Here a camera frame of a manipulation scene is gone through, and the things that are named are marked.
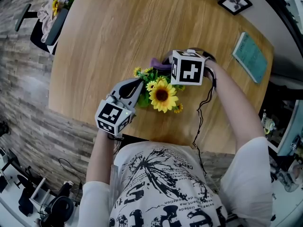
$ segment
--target flower bouquet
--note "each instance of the flower bouquet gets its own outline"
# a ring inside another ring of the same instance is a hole
[[[141,78],[144,82],[138,105],[147,107],[153,105],[154,109],[166,113],[173,110],[178,114],[182,111],[183,105],[177,104],[179,98],[176,96],[179,90],[185,89],[184,85],[171,85],[171,70],[158,70],[153,67],[142,70],[140,67],[134,69],[134,76]]]

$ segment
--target white t-shirt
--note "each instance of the white t-shirt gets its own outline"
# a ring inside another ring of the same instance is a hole
[[[190,147],[139,142],[122,148],[114,164],[119,169],[114,207],[108,207],[108,184],[86,183],[78,227],[224,226],[226,208],[247,225],[270,224],[271,181],[264,137],[251,140],[236,154],[221,182],[222,201],[205,184],[198,155]]]

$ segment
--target white cube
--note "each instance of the white cube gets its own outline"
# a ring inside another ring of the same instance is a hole
[[[117,136],[131,122],[132,115],[132,111],[102,100],[95,114],[95,121],[99,129]]]
[[[173,50],[171,84],[202,85],[204,62],[204,57],[194,50]]]

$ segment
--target flower center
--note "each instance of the flower center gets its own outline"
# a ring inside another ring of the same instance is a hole
[[[166,90],[158,90],[156,92],[156,98],[159,100],[159,101],[162,101],[164,102],[167,98],[169,97],[169,94],[167,93]]]

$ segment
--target purple object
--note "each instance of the purple object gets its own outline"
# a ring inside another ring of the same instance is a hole
[[[150,67],[153,67],[157,70],[171,70],[171,64],[164,65],[161,62],[159,62],[156,58],[152,58]]]

